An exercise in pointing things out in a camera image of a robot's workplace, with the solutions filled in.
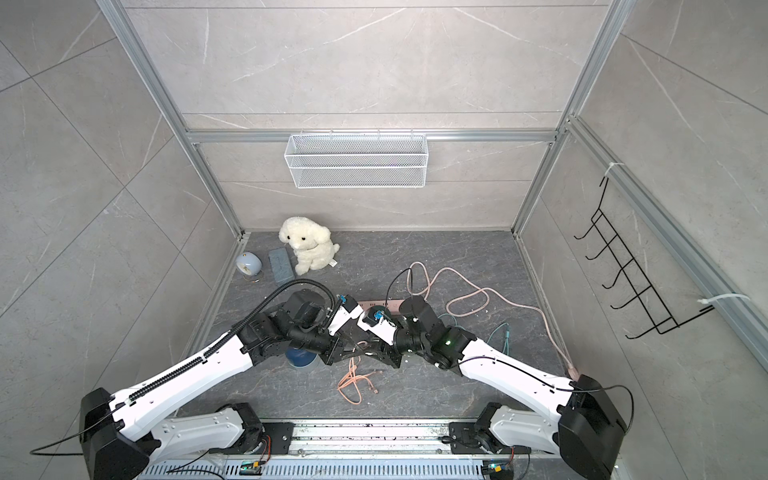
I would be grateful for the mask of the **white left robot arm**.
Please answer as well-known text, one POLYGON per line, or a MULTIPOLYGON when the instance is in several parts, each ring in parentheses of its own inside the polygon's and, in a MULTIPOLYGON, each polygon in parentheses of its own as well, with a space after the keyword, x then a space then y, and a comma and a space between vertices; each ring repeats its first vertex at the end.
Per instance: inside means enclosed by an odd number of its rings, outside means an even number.
POLYGON ((243 454, 266 444, 247 403, 177 417, 191 400, 290 348, 331 365, 376 344, 363 307, 311 279, 278 287, 244 319, 189 358, 134 386, 98 388, 81 401, 75 434, 89 478, 134 479, 146 467, 191 453, 243 454))

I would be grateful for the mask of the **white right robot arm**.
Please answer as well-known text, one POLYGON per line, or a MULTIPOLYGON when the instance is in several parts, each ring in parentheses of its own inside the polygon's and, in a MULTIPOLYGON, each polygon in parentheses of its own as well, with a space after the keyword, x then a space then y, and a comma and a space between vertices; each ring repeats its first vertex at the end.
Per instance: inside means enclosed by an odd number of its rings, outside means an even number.
POLYGON ((559 454, 585 479, 611 477, 631 423, 597 380, 551 375, 515 360, 470 331, 445 325, 421 295, 405 299, 395 311, 387 303, 351 299, 342 308, 367 334, 368 343, 378 340, 387 352, 414 353, 526 406, 520 412, 488 405, 475 424, 482 449, 496 453, 526 446, 559 454))

